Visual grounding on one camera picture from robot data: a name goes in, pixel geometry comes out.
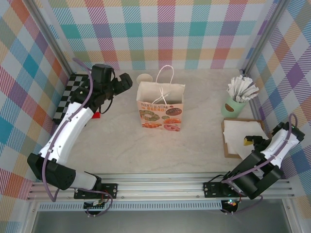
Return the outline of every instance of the brown cardboard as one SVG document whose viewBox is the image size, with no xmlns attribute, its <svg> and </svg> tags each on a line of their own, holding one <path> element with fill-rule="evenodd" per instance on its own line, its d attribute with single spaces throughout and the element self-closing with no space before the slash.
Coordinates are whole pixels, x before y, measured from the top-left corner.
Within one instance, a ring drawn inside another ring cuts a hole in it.
<svg viewBox="0 0 311 233">
<path fill-rule="evenodd" d="M 225 119 L 222 121 L 222 135 L 223 135 L 223 144 L 224 144 L 225 158 L 241 159 L 241 157 L 240 157 L 238 154 L 229 154 L 229 152 L 228 152 L 228 146 L 227 146 L 227 143 L 225 143 L 225 136 L 224 136 L 225 120 L 235 120 L 235 121 L 257 121 L 257 122 L 260 123 L 262 130 L 264 130 L 263 122 L 262 122 L 262 120 L 239 119 L 239 118 L 225 118 Z"/>
</svg>

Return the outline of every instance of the checkered board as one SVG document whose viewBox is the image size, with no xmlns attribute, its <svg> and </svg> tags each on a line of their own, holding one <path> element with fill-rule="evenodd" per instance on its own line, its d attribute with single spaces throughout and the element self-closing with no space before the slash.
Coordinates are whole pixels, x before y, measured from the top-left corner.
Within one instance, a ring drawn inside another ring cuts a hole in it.
<svg viewBox="0 0 311 233">
<path fill-rule="evenodd" d="M 59 102 L 59 105 L 56 109 L 56 113 L 54 115 L 53 121 L 55 123 L 60 123 L 60 121 L 64 118 L 66 111 L 68 109 L 68 105 L 70 104 L 70 98 L 73 92 L 82 85 L 84 81 L 88 79 L 87 75 L 76 75 L 72 74 L 69 78 L 68 84 L 65 88 L 64 94 Z"/>
</svg>

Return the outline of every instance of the purple cable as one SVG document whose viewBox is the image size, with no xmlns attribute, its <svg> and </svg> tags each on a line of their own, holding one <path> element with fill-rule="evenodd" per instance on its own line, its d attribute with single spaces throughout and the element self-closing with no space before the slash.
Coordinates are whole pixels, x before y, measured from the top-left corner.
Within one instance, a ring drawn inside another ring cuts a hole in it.
<svg viewBox="0 0 311 233">
<path fill-rule="evenodd" d="M 267 165 L 268 163 L 270 163 L 272 160 L 274 160 L 278 154 L 280 154 L 280 152 L 284 149 L 284 147 L 286 146 L 287 142 L 288 142 L 288 139 L 290 138 L 291 136 L 291 133 L 292 133 L 292 117 L 295 118 L 295 127 L 297 127 L 297 124 L 298 124 L 298 120 L 297 120 L 297 116 L 294 114 L 294 113 L 291 113 L 290 116 L 289 116 L 289 119 L 288 119 L 288 123 L 289 123 L 289 128 L 288 128 L 288 132 L 287 132 L 287 135 L 286 135 L 286 138 L 285 138 L 285 141 L 283 142 L 282 146 L 276 151 L 276 154 L 275 155 L 272 155 L 267 161 L 263 162 L 262 164 L 259 164 L 258 166 L 256 167 L 253 167 L 245 172 L 242 172 L 236 176 L 233 176 L 231 178 L 228 178 L 224 181 L 222 181 L 222 183 L 227 183 L 229 184 L 229 182 L 237 179 L 237 178 L 240 178 L 241 176 L 244 176 L 244 175 L 247 175 L 248 173 L 251 173 L 253 171 L 256 171 L 258 170 L 259 168 Z"/>
<path fill-rule="evenodd" d="M 95 217 L 95 216 L 103 215 L 104 213 L 106 213 L 106 212 L 111 208 L 112 202 L 113 202 L 113 198 L 112 198 L 112 196 L 111 196 L 109 193 L 102 192 L 102 191 L 87 190 L 87 189 L 84 189 L 84 188 L 78 188 L 78 189 L 81 190 L 81 191 L 84 191 L 84 192 L 89 192 L 89 193 L 101 193 L 101 194 L 104 194 L 104 195 L 109 196 L 109 198 L 111 199 L 111 202 L 110 202 L 108 208 L 105 209 L 105 210 L 103 210 L 103 211 L 101 211 L 99 214 L 94 215 L 94 217 Z M 88 216 L 91 215 L 91 214 L 88 212 L 89 209 L 90 209 L 90 207 L 88 207 L 88 208 L 86 209 L 86 213 L 88 214 Z"/>
<path fill-rule="evenodd" d="M 50 191 L 50 189 L 48 187 L 48 183 L 47 183 L 46 175 L 45 175 L 45 170 L 46 170 L 46 167 L 47 167 L 48 158 L 50 156 L 50 152 L 49 151 L 52 151 L 53 146 L 54 146 L 58 136 L 62 132 L 63 128 L 67 125 L 67 123 L 86 105 L 86 103 L 88 102 L 89 98 L 91 97 L 92 91 L 93 91 L 93 79 L 92 79 L 91 73 L 89 72 L 90 69 L 86 65 L 84 65 L 83 62 L 81 62 L 79 59 L 73 58 L 73 60 L 77 64 L 82 66 L 84 69 L 86 69 L 87 74 L 88 74 L 88 78 L 89 78 L 89 82 L 90 82 L 90 88 L 89 88 L 88 95 L 87 95 L 85 101 L 81 104 L 81 106 L 73 114 L 71 114 L 71 116 L 68 117 L 68 120 L 66 120 L 61 126 L 59 126 L 59 129 L 57 129 L 55 137 L 53 138 L 53 140 L 52 140 L 52 142 L 51 142 L 51 144 L 49 146 L 48 152 L 47 152 L 47 154 L 46 154 L 46 156 L 44 158 L 44 161 L 43 161 L 43 165 L 42 165 L 42 181 L 43 181 L 44 188 L 45 188 L 45 190 L 48 193 L 48 196 L 50 197 L 51 201 L 53 201 L 53 202 L 56 201 L 57 194 L 59 192 L 59 188 L 57 189 L 57 191 L 55 192 L 55 195 L 53 197 L 53 195 L 52 195 L 52 193 L 51 193 L 51 191 Z"/>
</svg>

